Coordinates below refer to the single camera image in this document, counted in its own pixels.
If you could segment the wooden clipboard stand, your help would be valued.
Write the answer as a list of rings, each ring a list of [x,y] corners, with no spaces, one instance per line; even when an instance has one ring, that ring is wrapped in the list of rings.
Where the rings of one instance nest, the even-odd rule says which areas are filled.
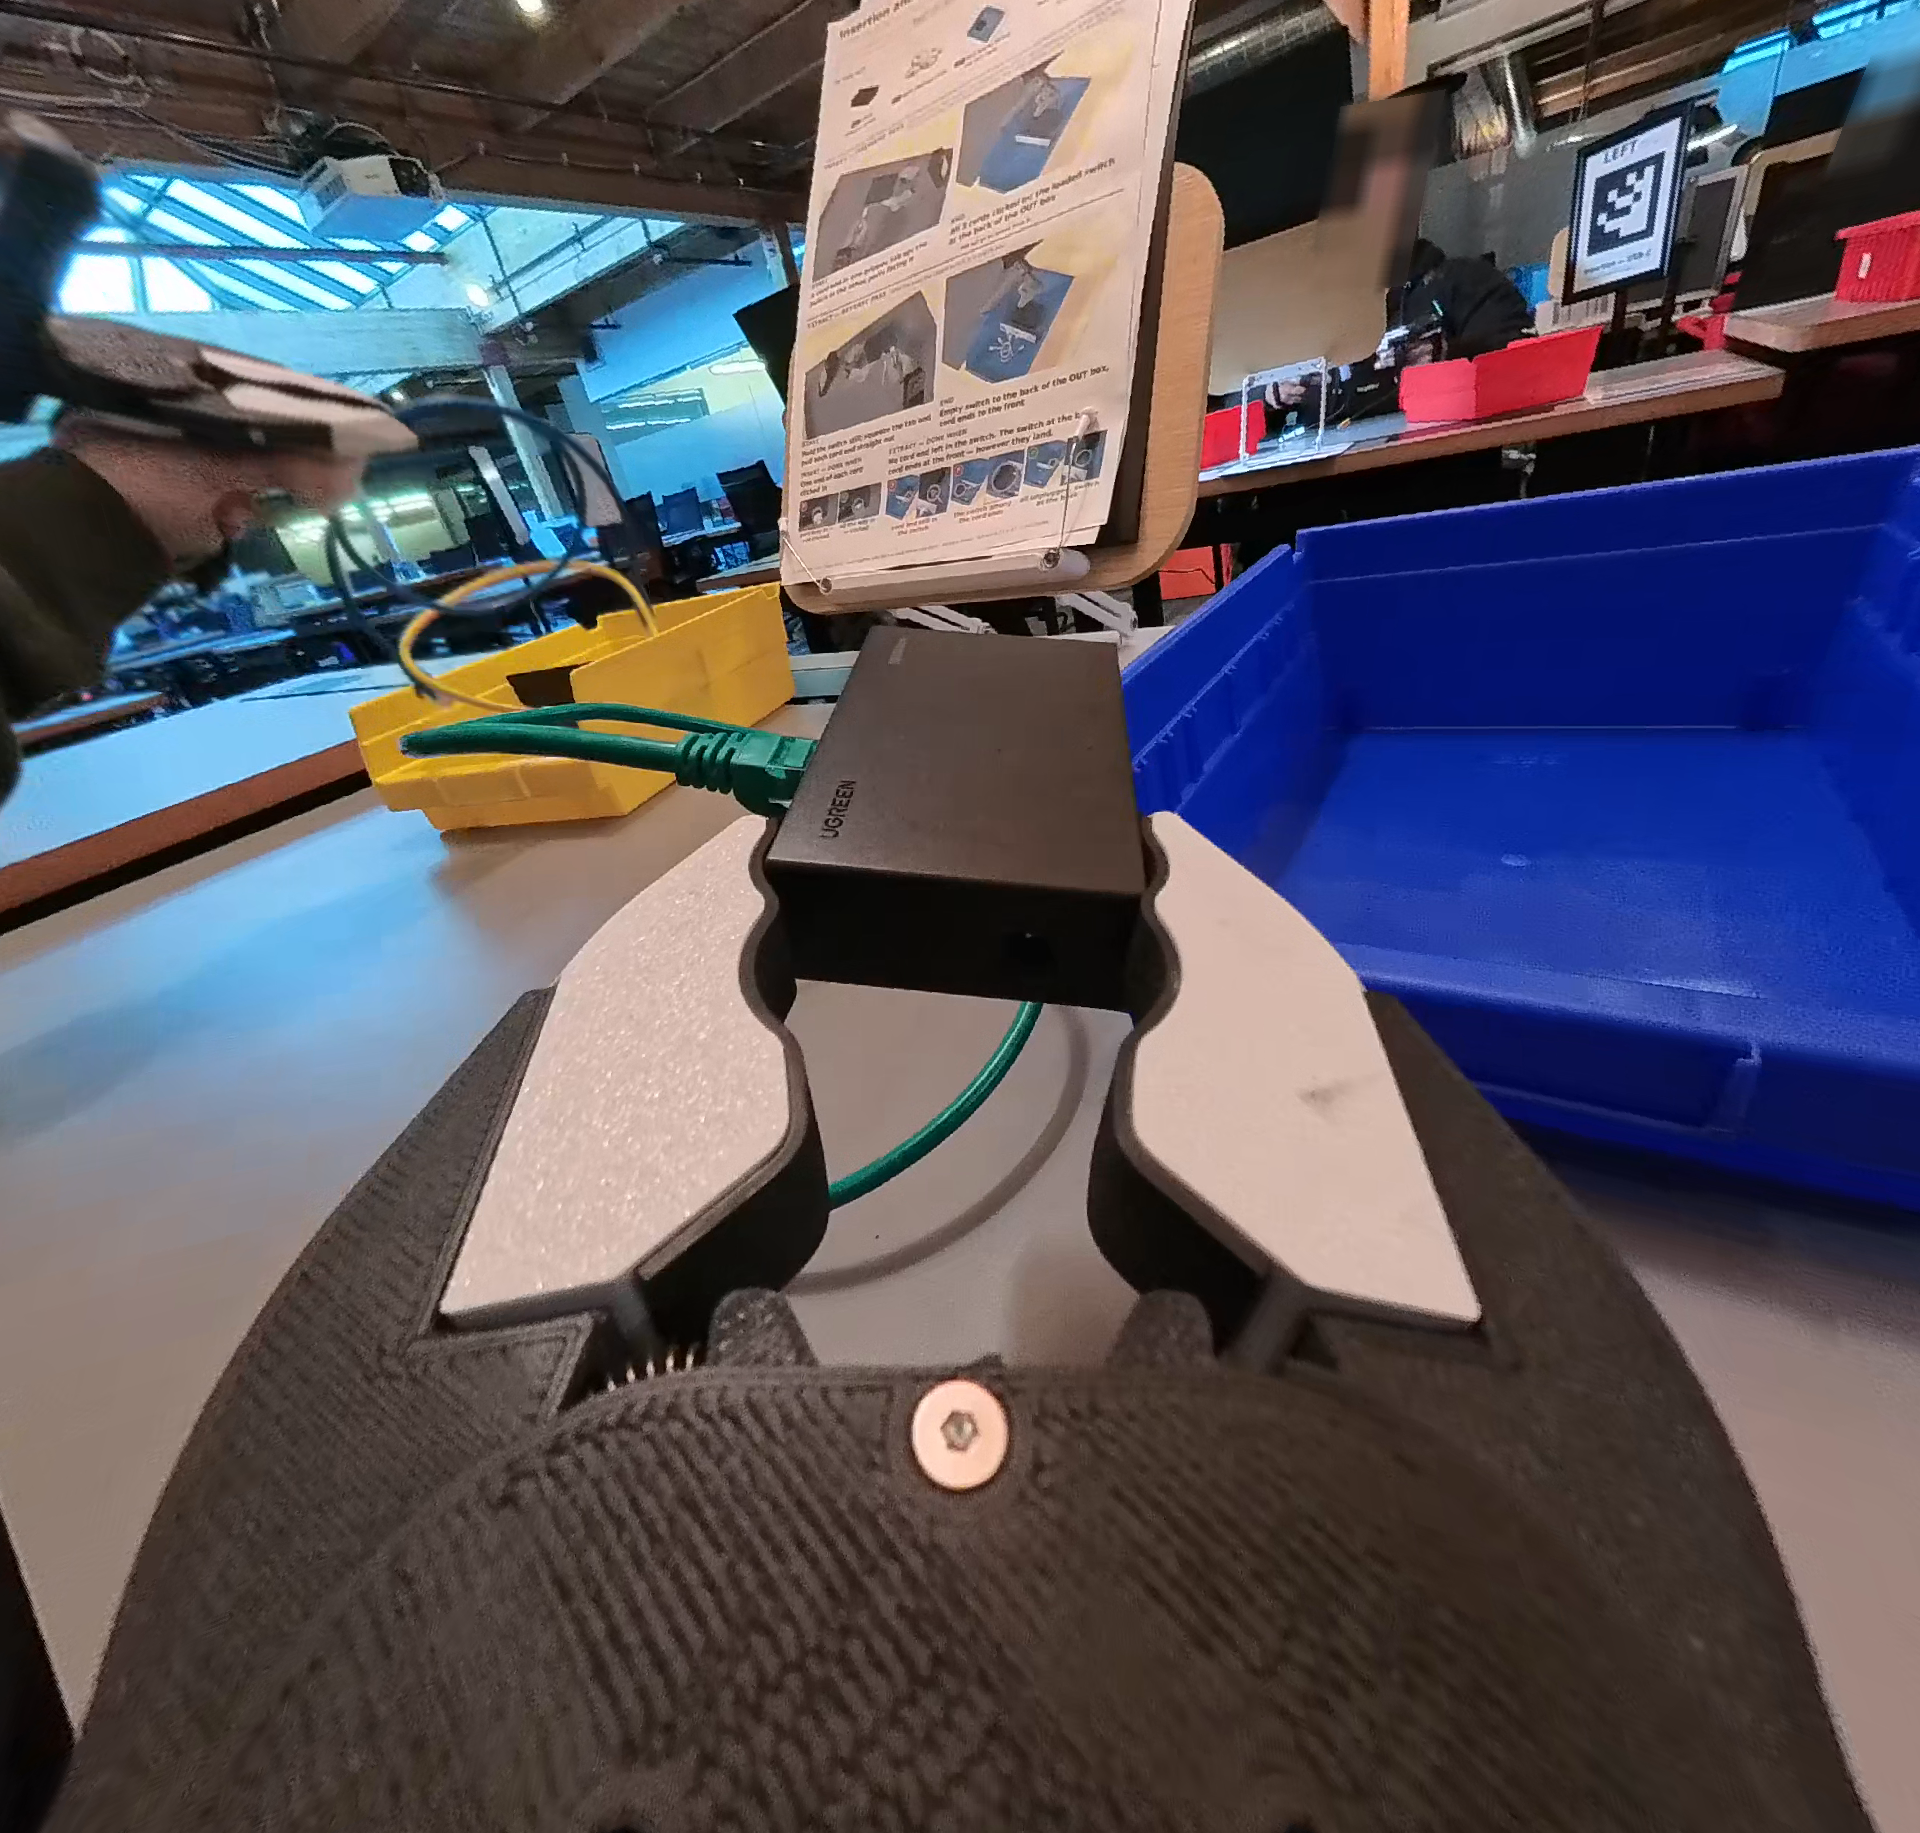
[[[1133,400],[1127,446],[1139,446],[1137,540],[1112,549],[995,552],[929,570],[816,579],[780,552],[780,595],[816,613],[905,613],[1012,598],[1076,598],[1133,587],[1181,549],[1202,477],[1202,407],[1225,266],[1225,204],[1197,167],[1173,163],[1157,224],[1157,321],[1139,348],[1150,388]]]

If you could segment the yellow plastic bin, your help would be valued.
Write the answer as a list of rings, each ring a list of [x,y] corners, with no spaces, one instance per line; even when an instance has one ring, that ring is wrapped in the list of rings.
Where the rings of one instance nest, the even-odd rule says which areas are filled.
[[[399,738],[481,715],[532,715],[545,707],[650,707],[754,727],[793,699],[788,636],[776,583],[667,602],[646,626],[634,609],[603,613],[521,648],[469,658],[440,676],[457,699],[393,691],[349,711],[358,762],[375,799],[395,814],[422,814],[440,834],[517,829],[628,820],[667,772],[527,762],[446,757],[413,762]]]

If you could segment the black white tag sign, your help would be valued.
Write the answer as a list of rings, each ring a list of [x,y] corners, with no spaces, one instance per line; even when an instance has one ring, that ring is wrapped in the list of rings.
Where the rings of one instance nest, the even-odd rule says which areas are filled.
[[[1618,296],[1667,275],[1685,178],[1696,99],[1645,113],[1581,145],[1568,196],[1561,301]]]

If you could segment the blue plastic bin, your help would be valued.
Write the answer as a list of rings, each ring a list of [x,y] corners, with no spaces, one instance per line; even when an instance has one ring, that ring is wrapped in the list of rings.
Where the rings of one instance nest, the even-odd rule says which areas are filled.
[[[1915,452],[1306,531],[1125,669],[1137,790],[1524,1128],[1920,1194]]]

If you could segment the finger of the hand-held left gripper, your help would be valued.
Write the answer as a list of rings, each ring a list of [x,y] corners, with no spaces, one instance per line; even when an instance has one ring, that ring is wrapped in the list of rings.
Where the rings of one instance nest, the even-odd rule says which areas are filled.
[[[395,410],[358,388],[356,395],[280,395],[272,388],[232,383],[232,414],[267,452],[384,460],[422,446]]]
[[[232,356],[232,350],[221,350],[221,348],[202,348],[202,372],[221,388],[251,383],[251,388],[272,388],[280,395],[356,395],[339,380],[304,375],[298,369]]]

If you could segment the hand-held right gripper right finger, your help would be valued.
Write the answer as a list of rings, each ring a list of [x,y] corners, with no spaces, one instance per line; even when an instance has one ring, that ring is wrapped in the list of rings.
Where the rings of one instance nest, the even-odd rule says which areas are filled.
[[[1466,1340],[1484,1293],[1352,966],[1181,814],[1150,889],[1087,1218],[1137,1293],[1197,1304],[1229,1367],[1316,1321]]]

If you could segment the printed instruction sheet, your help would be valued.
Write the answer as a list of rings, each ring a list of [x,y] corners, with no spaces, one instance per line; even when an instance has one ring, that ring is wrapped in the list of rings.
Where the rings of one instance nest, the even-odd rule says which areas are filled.
[[[828,29],[780,579],[1041,578],[1137,527],[1196,0],[863,0]]]

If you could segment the person's left hand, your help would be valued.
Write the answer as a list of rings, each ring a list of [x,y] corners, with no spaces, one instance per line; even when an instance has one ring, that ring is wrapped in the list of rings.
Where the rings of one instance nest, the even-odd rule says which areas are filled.
[[[366,454],[221,454],[157,452],[141,519],[174,578],[226,565],[272,501],[333,513],[363,485]]]

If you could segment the white ceiling unit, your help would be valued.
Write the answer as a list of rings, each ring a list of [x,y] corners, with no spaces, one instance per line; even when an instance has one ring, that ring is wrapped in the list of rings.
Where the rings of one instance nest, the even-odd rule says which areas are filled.
[[[312,239],[399,243],[442,211],[430,167],[405,154],[316,158],[299,176],[299,218]]]

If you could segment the clear acrylic box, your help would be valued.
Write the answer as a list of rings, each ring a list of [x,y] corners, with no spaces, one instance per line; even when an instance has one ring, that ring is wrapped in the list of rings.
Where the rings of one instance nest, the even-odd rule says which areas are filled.
[[[1326,436],[1332,363],[1296,358],[1239,380],[1239,454],[1320,452]]]

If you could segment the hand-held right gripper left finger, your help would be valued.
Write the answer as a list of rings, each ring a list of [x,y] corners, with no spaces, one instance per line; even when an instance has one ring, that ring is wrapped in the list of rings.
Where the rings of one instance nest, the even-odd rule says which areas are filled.
[[[829,1200],[769,820],[739,820],[565,966],[511,1091],[440,1316],[705,1333],[780,1290]]]

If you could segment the black network switch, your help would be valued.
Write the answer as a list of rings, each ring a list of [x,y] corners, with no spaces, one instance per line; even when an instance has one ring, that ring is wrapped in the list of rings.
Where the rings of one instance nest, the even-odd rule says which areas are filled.
[[[766,885],[799,982],[1125,1011],[1150,845],[1120,648],[876,626]]]

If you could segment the long wooden table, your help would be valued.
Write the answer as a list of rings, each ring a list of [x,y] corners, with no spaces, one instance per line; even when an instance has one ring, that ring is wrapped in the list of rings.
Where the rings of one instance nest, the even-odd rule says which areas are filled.
[[[1595,431],[1659,424],[1735,407],[1769,407],[1784,388],[1784,369],[1730,350],[1651,358],[1595,372],[1586,394],[1575,400],[1497,414],[1485,422],[1409,424],[1394,414],[1349,431],[1306,436],[1296,452],[1263,452],[1202,472],[1197,501],[1252,495],[1299,482],[1364,477],[1477,452],[1517,452]]]

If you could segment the person's left forearm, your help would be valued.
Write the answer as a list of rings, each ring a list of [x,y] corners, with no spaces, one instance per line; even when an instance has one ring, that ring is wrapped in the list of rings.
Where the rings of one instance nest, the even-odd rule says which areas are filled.
[[[105,681],[110,642],[173,555],[85,460],[32,452],[0,472],[0,794],[21,779],[19,723]]]

